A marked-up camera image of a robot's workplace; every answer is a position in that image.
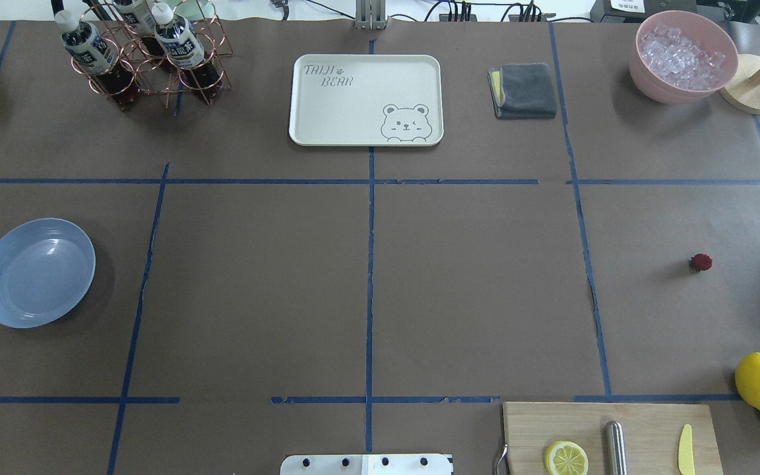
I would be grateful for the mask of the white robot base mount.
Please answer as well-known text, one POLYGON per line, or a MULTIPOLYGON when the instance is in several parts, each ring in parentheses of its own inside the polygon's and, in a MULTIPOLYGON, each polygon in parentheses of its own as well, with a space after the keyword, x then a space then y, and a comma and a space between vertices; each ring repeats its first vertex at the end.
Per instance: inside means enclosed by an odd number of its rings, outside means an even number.
POLYGON ((280 474, 453 474, 450 455, 439 453, 293 455, 280 474))

